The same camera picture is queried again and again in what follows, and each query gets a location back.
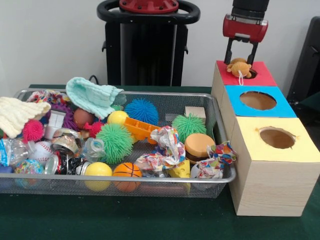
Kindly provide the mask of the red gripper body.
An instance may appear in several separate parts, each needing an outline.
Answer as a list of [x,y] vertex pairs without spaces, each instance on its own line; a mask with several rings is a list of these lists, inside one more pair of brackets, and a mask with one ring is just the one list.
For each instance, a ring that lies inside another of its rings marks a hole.
[[260,43],[267,32],[267,20],[254,20],[226,14],[223,20],[222,33],[224,37],[247,39],[250,42]]

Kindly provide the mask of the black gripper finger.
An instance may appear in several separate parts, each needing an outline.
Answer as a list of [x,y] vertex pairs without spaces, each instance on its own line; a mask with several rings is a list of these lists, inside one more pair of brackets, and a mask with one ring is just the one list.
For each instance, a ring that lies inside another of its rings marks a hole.
[[252,44],[252,50],[251,50],[250,55],[248,56],[248,64],[253,65],[259,43],[258,42],[251,42],[251,44]]
[[233,44],[234,39],[229,38],[228,39],[228,44],[225,52],[225,57],[224,57],[224,63],[229,64],[231,62],[232,58],[232,44]]

